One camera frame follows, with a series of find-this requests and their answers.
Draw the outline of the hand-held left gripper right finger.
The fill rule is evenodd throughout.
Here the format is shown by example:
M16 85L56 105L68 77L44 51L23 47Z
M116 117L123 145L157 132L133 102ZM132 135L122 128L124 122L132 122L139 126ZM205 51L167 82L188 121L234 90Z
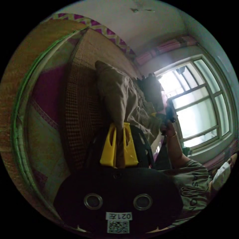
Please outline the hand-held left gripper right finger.
M130 124L126 122L123 125L123 154L126 167L135 167L138 165Z

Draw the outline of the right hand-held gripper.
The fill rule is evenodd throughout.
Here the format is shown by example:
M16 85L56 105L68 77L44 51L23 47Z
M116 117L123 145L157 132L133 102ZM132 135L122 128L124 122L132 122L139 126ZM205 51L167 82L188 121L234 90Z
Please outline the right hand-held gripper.
M170 106L167 106L165 108L165 114L158 114L158 119L161 120L160 129L164 129L167 126L168 122L175 123L176 119L175 119L173 108Z

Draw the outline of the person's right hand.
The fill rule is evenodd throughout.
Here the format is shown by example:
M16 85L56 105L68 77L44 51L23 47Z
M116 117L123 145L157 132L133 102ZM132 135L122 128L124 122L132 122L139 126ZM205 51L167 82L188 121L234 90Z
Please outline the person's right hand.
M174 125L170 120L167 120L165 123L161 125L160 131L162 135L166 136L167 138L177 136L177 132L174 128Z

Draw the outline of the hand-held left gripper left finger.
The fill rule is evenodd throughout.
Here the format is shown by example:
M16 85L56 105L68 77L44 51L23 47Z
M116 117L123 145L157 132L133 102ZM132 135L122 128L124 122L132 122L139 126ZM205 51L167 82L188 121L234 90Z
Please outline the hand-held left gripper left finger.
M106 135L105 144L100 158L100 164L102 166L106 167L116 166L116 147L117 147L116 137L117 137L117 129L114 123L112 123Z

